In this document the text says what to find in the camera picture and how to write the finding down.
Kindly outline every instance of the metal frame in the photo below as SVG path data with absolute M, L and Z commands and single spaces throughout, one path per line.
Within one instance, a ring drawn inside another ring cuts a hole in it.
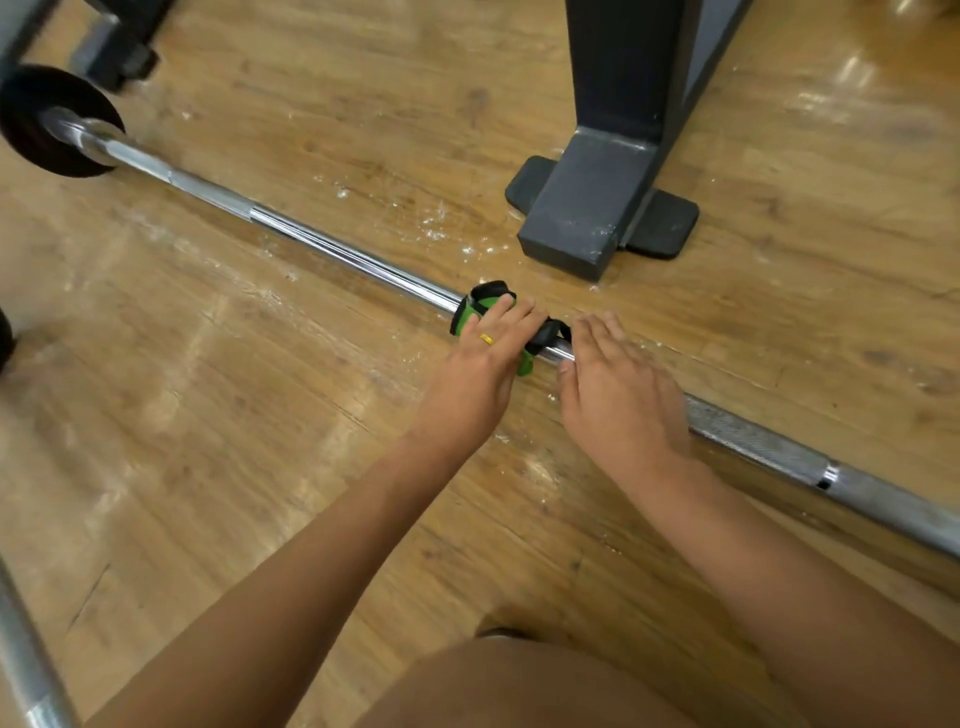
M 531 158 L 508 187 L 525 254 L 591 280 L 620 248 L 679 254 L 699 209 L 652 184 L 749 6 L 566 0 L 577 129 L 547 178 L 523 189 Z
M 150 47 L 174 0 L 86 0 L 100 13 L 70 58 L 70 70 L 107 91 L 147 78 L 158 60 Z
M 0 79 L 19 62 L 60 0 L 3 0 L 0 3 Z
M 43 640 L 0 559 L 0 666 L 30 728 L 80 728 Z

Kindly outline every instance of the finger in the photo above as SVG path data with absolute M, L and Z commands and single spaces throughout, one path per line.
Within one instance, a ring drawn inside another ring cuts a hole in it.
M 593 338 L 593 331 L 586 318 L 579 318 L 570 327 L 573 333 L 573 355 L 577 359 L 577 368 L 592 361 L 602 361 L 605 357 Z
M 603 319 L 603 323 L 607 325 L 607 329 L 610 331 L 610 336 L 621 346 L 623 351 L 631 357 L 634 361 L 640 363 L 649 363 L 650 354 L 641 349 L 636 345 L 631 339 L 627 331 L 624 329 L 623 325 L 620 323 L 620 317 L 617 316 L 612 311 L 607 311 L 600 315 L 600 318 Z
M 580 410 L 580 381 L 577 367 L 572 361 L 562 361 L 560 372 L 560 414 L 564 422 L 570 422 Z
M 627 344 L 630 341 L 630 337 L 627 336 L 627 332 L 623 330 L 623 325 L 620 323 L 620 317 L 617 316 L 612 311 L 607 311 L 600 315 L 600 318 L 603 319 L 603 323 L 607 325 L 607 330 L 610 332 L 616 341 L 620 344 Z
M 536 305 L 537 304 L 533 299 L 523 299 L 521 301 L 517 301 L 513 308 L 503 314 L 501 321 L 504 324 L 515 324 L 518 321 L 521 321 L 528 313 L 530 313 Z
M 480 317 L 475 313 L 471 313 L 469 316 L 467 316 L 467 321 L 464 323 L 464 327 L 460 329 L 460 338 L 463 339 L 465 337 L 476 336 L 477 326 L 479 324 Z
M 532 310 L 520 321 L 506 329 L 500 336 L 499 350 L 504 356 L 514 358 L 519 356 L 520 350 L 534 337 L 534 334 L 543 326 L 547 319 L 546 311 Z
M 593 339 L 597 343 L 600 351 L 608 359 L 623 359 L 627 356 L 626 350 L 620 346 L 620 343 L 613 338 L 607 325 L 596 316 L 587 316 L 590 325 L 590 331 Z
M 484 323 L 484 328 L 487 325 L 495 324 L 500 319 L 502 319 L 503 314 L 509 311 L 511 307 L 513 307 L 513 305 L 514 305 L 514 297 L 511 296 L 509 293 L 503 294 L 500 298 L 496 300 L 496 303 L 494 303 L 488 309 L 487 313 L 483 315 L 483 319 L 481 319 L 481 321 L 483 321 Z

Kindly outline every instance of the weight plate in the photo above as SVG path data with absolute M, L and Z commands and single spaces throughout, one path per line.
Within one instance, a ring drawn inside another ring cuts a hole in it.
M 124 130 L 117 109 L 89 82 L 59 68 L 21 65 L 0 84 L 0 133 L 21 157 L 56 175 L 96 177 L 113 169 L 51 136 L 40 118 L 51 107 Z
M 0 371 L 3 371 L 4 364 L 13 353 L 13 347 L 16 342 L 13 339 L 13 331 L 10 328 L 10 322 L 0 308 Z

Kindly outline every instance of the wooden floor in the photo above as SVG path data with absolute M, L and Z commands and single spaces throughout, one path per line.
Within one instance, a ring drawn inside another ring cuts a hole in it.
M 33 57 L 64 64 L 89 17 L 64 2 Z M 573 131 L 560 0 L 180 0 L 119 103 L 147 147 L 446 286 L 615 309 L 688 391 L 960 510 L 958 45 L 949 4 L 756 0 L 660 175 L 703 211 L 685 252 L 597 285 L 525 258 L 503 198 Z M 7 148 L 0 302 L 0 551 L 85 716 L 348 487 L 449 346 L 426 306 L 152 180 Z M 349 726 L 490 615 L 705 726 L 803 724 L 554 391 L 548 366 L 517 386 L 293 725 Z M 704 453 L 960 640 L 957 562 Z

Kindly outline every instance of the right hand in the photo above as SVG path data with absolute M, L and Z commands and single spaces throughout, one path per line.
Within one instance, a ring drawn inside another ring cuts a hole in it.
M 617 485 L 630 489 L 690 457 L 684 393 L 615 315 L 575 321 L 573 353 L 560 368 L 564 426 Z

